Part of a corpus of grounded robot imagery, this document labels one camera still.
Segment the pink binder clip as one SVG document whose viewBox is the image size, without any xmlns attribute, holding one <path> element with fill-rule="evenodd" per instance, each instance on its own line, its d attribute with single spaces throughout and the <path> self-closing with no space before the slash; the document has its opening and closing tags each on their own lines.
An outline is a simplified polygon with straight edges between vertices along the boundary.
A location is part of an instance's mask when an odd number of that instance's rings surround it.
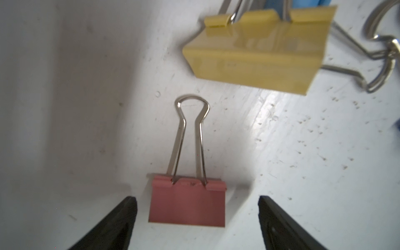
<svg viewBox="0 0 400 250">
<path fill-rule="evenodd" d="M 203 103 L 203 109 L 195 120 L 196 158 L 201 163 L 202 178 L 177 175 L 187 124 L 182 103 L 187 100 Z M 226 225 L 227 185 L 222 180 L 207 178 L 205 168 L 202 128 L 210 111 L 210 104 L 198 95 L 184 95 L 177 98 L 176 110 L 180 118 L 180 132 L 174 171 L 171 176 L 156 175 L 153 178 L 149 222 L 223 228 Z"/>
</svg>

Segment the blue binder clip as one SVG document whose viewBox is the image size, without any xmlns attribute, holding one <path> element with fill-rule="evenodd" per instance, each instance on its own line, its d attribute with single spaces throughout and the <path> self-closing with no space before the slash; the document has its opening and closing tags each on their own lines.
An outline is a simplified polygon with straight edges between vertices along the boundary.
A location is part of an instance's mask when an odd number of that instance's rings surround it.
<svg viewBox="0 0 400 250">
<path fill-rule="evenodd" d="M 291 1 L 291 7 L 293 9 L 302 8 L 314 8 L 329 6 L 330 0 L 294 0 Z M 274 9 L 278 15 L 282 18 L 283 15 L 283 1 L 223 1 L 223 4 L 219 10 L 219 14 L 231 14 L 233 21 L 237 21 L 242 12 L 247 10 L 258 10 L 258 9 Z"/>
</svg>

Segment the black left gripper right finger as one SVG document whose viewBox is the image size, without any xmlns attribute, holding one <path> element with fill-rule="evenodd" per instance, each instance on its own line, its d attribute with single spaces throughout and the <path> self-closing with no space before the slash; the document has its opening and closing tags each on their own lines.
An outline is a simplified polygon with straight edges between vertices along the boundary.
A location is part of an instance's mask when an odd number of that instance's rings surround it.
<svg viewBox="0 0 400 250">
<path fill-rule="evenodd" d="M 260 228 L 267 250 L 325 249 L 269 196 L 260 196 L 258 207 Z"/>
</svg>

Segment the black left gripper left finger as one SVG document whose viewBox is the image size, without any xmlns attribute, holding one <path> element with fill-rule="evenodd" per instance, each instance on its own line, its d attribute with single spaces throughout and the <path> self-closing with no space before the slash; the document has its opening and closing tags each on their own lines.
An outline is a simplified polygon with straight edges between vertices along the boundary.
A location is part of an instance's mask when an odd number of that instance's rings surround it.
<svg viewBox="0 0 400 250">
<path fill-rule="evenodd" d="M 127 250 L 137 216 L 137 206 L 136 198 L 127 196 L 70 249 Z"/>
</svg>

